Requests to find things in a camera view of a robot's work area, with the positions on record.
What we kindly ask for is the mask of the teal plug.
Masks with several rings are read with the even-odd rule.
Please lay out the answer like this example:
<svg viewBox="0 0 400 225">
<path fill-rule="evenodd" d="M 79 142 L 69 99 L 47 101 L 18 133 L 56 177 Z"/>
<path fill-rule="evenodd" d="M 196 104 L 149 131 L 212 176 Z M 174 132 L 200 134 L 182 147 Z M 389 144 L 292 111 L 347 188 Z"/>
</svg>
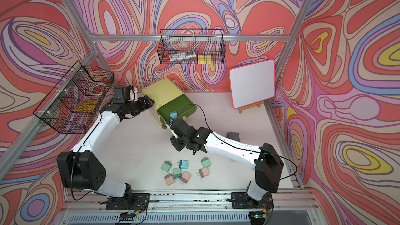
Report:
<svg viewBox="0 0 400 225">
<path fill-rule="evenodd" d="M 169 113 L 170 119 L 176 120 L 178 118 L 178 114 L 176 111 L 171 111 Z"/>
<path fill-rule="evenodd" d="M 187 160 L 180 160 L 178 166 L 180 169 L 188 169 L 189 162 Z"/>
</svg>

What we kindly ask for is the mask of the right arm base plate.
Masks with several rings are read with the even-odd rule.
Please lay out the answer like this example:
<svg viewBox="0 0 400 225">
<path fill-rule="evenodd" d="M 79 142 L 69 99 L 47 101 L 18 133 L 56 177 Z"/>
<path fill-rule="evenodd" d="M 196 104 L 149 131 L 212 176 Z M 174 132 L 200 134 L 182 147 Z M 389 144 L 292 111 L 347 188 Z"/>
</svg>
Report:
<svg viewBox="0 0 400 225">
<path fill-rule="evenodd" d="M 245 192 L 231 192 L 230 201 L 233 209 L 266 209 L 274 208 L 272 194 L 267 192 L 260 201 L 251 199 Z"/>
</svg>

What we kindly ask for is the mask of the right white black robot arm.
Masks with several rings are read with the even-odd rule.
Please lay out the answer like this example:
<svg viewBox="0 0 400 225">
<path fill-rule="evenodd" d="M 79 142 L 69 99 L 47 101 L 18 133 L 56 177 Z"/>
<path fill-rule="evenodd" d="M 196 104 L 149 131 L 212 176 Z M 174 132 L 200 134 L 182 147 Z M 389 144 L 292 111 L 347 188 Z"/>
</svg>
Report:
<svg viewBox="0 0 400 225">
<path fill-rule="evenodd" d="M 175 121 L 167 128 L 172 133 L 171 144 L 178 152 L 186 148 L 193 154 L 199 151 L 217 154 L 253 170 L 254 179 L 246 191 L 248 199 L 259 202 L 266 193 L 278 191 L 284 162 L 271 144 L 244 144 L 219 135 L 209 128 L 195 129 L 184 120 Z"/>
</svg>

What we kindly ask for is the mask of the yellow green drawer cabinet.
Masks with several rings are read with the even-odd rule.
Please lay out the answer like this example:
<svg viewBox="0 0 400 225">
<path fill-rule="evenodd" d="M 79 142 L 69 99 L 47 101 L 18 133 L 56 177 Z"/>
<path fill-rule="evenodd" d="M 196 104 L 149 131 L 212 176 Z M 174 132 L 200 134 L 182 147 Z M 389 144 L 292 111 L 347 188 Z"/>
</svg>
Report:
<svg viewBox="0 0 400 225">
<path fill-rule="evenodd" d="M 163 129 L 166 129 L 167 127 L 162 122 L 161 116 L 158 114 L 158 109 L 168 104 L 172 100 L 180 97 L 184 94 L 184 92 L 180 90 L 170 79 L 164 78 L 143 88 L 141 93 L 154 101 L 154 105 L 150 111 L 158 124 L 161 125 Z"/>
</svg>

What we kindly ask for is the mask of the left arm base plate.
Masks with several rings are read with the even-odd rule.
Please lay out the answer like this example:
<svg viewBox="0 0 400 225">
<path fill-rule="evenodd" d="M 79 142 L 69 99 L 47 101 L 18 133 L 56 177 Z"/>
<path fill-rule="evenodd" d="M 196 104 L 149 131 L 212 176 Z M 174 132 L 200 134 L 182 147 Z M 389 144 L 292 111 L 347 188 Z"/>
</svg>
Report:
<svg viewBox="0 0 400 225">
<path fill-rule="evenodd" d="M 122 198 L 109 198 L 106 210 L 146 210 L 149 202 L 149 193 L 130 193 Z"/>
</svg>

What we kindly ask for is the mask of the green drawer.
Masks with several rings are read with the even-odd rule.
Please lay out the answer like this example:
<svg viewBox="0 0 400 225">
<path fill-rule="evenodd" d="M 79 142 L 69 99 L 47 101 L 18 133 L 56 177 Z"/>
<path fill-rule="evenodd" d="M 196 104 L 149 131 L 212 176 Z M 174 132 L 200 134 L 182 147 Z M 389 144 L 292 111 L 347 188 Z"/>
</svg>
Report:
<svg viewBox="0 0 400 225">
<path fill-rule="evenodd" d="M 173 116 L 173 120 L 186 119 L 187 117 L 194 114 L 197 110 L 197 106 L 185 95 L 175 98 L 174 100 L 168 102 L 167 104 L 161 106 L 157 113 L 160 116 L 160 121 L 162 123 L 169 122 L 171 112 L 176 112 L 176 117 Z"/>
</svg>

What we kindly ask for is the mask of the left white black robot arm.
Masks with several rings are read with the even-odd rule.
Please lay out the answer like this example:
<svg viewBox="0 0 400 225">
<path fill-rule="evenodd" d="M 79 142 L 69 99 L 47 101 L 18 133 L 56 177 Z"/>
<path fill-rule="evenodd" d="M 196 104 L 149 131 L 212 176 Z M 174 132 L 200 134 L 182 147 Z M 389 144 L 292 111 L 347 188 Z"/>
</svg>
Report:
<svg viewBox="0 0 400 225">
<path fill-rule="evenodd" d="M 110 198 L 124 197 L 128 184 L 109 177 L 97 154 L 124 119 L 134 118 L 153 105 L 151 98 L 142 96 L 125 103 L 109 101 L 103 106 L 88 133 L 70 151 L 61 152 L 57 157 L 64 188 L 90 190 Z"/>
</svg>

